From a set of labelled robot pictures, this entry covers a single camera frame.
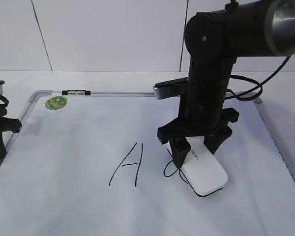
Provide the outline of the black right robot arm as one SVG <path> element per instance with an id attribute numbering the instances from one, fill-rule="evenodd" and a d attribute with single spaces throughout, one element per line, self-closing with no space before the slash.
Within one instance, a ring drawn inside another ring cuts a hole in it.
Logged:
<path id="1" fill-rule="evenodd" d="M 285 57 L 295 54 L 295 0 L 231 1 L 224 9 L 198 12 L 186 24 L 184 41 L 190 54 L 188 76 L 160 82 L 159 100 L 179 96 L 178 117 L 159 127 L 157 137 L 169 144 L 173 163 L 184 164 L 189 137 L 203 137 L 211 153 L 228 139 L 228 126 L 239 113 L 224 108 L 233 65 L 241 57 Z"/>

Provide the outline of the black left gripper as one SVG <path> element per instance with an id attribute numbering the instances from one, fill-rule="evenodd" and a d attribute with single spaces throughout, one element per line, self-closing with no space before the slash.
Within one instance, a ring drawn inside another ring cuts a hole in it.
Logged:
<path id="1" fill-rule="evenodd" d="M 22 124 L 19 119 L 0 117 L 0 159 L 5 158 L 6 148 L 2 138 L 2 132 L 19 133 Z"/>

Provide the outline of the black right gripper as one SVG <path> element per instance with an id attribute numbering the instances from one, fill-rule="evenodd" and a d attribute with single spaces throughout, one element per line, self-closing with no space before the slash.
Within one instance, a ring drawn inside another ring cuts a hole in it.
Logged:
<path id="1" fill-rule="evenodd" d="M 215 154 L 223 142 L 232 135 L 232 129 L 228 123 L 235 123 L 238 118 L 239 112 L 234 108 L 222 109 L 219 121 L 213 128 L 206 128 L 203 122 L 200 123 L 201 127 L 195 128 L 188 121 L 176 118 L 159 127 L 157 137 L 162 144 L 169 140 L 173 162 L 180 169 L 191 150 L 191 145 L 185 137 L 204 136 L 204 145 L 212 154 Z"/>

